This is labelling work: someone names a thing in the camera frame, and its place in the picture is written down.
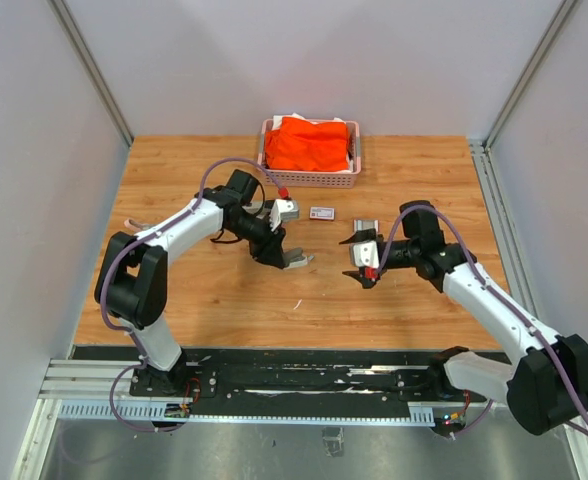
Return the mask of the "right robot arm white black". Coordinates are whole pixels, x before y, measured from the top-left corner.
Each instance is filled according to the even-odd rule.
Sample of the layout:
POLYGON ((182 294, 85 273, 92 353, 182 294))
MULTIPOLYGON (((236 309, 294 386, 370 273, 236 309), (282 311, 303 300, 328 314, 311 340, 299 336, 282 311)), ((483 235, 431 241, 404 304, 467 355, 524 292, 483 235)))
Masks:
POLYGON ((470 313, 508 358, 501 363, 464 347, 445 350, 426 377, 429 392, 448 400, 467 390, 504 404, 533 435, 587 418, 587 342, 561 335, 507 294, 430 202, 408 202, 399 211, 393 228, 403 239, 383 237, 374 228, 346 239, 354 267, 349 277, 371 289, 389 270, 414 270, 470 313))

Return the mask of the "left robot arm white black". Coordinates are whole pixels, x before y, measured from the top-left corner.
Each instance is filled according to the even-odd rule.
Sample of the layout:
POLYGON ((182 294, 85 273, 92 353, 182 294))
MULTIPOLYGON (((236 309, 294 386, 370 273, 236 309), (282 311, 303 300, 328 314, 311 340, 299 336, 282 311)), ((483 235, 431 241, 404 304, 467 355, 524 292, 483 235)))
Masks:
POLYGON ((246 241, 258 263, 285 269, 284 221, 297 216, 286 188, 278 198, 248 210, 260 182, 235 170, 224 185, 201 186, 195 198, 168 219, 136 234, 118 232, 106 248, 94 297, 106 326, 133 339, 142 364, 154 369, 153 383, 164 394, 181 393, 188 371, 180 363, 182 349, 170 332, 164 313, 169 270, 202 240, 230 232, 246 241))

